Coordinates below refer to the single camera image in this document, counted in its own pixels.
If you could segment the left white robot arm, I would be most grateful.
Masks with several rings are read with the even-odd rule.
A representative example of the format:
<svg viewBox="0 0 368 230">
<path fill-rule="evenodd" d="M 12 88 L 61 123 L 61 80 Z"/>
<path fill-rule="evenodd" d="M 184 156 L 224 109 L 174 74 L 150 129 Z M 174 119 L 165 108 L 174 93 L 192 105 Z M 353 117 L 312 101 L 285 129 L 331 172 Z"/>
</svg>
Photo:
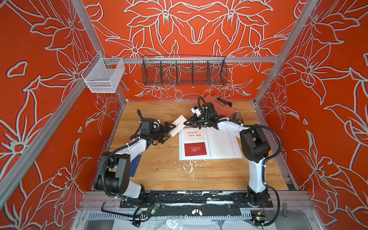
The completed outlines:
<svg viewBox="0 0 368 230">
<path fill-rule="evenodd" d="M 143 185 L 130 181 L 130 163 L 138 155 L 157 143 L 165 143 L 169 132 L 176 125 L 155 119 L 144 119 L 131 142 L 113 151 L 106 151 L 101 159 L 94 180 L 94 189 L 103 191 L 109 197 L 132 198 L 142 202 L 145 198 Z"/>
</svg>

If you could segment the red photo card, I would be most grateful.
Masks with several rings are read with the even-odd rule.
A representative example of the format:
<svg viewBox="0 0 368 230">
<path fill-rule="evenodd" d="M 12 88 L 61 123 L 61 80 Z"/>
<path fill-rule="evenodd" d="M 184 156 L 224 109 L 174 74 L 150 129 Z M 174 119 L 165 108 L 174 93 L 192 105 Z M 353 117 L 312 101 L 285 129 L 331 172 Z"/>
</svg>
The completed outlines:
<svg viewBox="0 0 368 230">
<path fill-rule="evenodd" d="M 204 142 L 185 143 L 184 149 L 186 157 L 207 155 L 206 144 Z"/>
</svg>

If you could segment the white card red text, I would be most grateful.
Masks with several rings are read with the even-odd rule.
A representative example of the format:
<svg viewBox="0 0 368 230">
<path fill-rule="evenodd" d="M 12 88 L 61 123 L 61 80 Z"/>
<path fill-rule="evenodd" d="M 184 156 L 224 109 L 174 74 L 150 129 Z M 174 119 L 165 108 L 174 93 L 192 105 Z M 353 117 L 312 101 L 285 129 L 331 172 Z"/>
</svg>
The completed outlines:
<svg viewBox="0 0 368 230">
<path fill-rule="evenodd" d="M 191 142 L 191 141 L 205 141 L 206 132 L 204 129 L 199 128 L 184 128 L 180 131 L 179 136 L 182 140 Z"/>
</svg>

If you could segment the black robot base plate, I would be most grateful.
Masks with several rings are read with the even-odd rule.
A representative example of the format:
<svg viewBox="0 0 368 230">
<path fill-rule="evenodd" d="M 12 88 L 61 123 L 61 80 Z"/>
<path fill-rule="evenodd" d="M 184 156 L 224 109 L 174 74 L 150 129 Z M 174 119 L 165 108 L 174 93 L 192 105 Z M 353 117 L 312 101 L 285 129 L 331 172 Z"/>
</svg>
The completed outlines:
<svg viewBox="0 0 368 230">
<path fill-rule="evenodd" d="M 237 208 L 273 208 L 276 204 L 269 194 L 265 194 L 260 200 L 256 200 L 247 191 L 175 191 L 154 190 L 141 194 L 139 198 L 131 198 L 125 195 L 117 195 L 122 199 L 121 205 L 140 205 L 150 207 L 152 205 L 234 205 Z"/>
</svg>

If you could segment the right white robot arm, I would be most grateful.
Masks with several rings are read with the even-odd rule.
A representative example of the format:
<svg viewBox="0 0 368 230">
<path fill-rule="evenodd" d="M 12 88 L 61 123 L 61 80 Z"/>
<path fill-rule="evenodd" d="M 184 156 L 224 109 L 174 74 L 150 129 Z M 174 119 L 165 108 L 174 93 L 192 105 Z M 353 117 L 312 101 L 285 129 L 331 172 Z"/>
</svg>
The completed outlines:
<svg viewBox="0 0 368 230">
<path fill-rule="evenodd" d="M 249 164 L 250 179 L 247 186 L 247 202 L 252 207 L 263 204 L 263 201 L 269 195 L 268 190 L 270 189 L 270 186 L 266 183 L 266 163 L 277 157 L 282 149 L 282 142 L 277 133 L 275 133 L 275 136 L 278 139 L 278 150 L 269 156 L 271 146 L 264 130 L 274 131 L 267 126 L 259 124 L 245 125 L 225 116 L 216 116 L 206 121 L 203 116 L 197 117 L 196 115 L 184 122 L 184 125 L 192 128 L 213 127 L 239 138 L 242 153 Z"/>
</svg>

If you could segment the cream card small text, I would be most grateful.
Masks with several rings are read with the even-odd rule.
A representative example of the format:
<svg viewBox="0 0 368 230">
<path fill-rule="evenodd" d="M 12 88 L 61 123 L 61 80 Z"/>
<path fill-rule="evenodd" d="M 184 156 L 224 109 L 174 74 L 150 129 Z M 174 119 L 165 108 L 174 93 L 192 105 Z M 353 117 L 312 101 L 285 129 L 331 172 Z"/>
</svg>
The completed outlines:
<svg viewBox="0 0 368 230">
<path fill-rule="evenodd" d="M 184 127 L 185 124 L 184 122 L 186 122 L 187 119 L 183 116 L 180 115 L 172 124 L 175 125 L 175 128 L 173 130 L 171 130 L 169 133 L 172 137 L 174 137 L 175 135 L 177 135 Z"/>
</svg>

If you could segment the white photo album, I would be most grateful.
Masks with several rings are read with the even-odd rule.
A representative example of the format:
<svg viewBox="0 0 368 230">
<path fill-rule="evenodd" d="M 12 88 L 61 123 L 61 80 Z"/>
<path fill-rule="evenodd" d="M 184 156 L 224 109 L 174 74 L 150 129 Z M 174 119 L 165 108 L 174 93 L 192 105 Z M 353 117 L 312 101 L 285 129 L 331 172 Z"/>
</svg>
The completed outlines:
<svg viewBox="0 0 368 230">
<path fill-rule="evenodd" d="M 204 143 L 206 144 L 207 155 L 186 157 L 184 144 L 197 143 L 199 141 L 187 142 L 182 140 L 179 136 L 179 160 L 193 161 L 243 158 L 237 138 L 234 135 L 214 128 L 206 127 L 202 129 L 204 129 L 206 132 L 206 139 Z"/>
</svg>

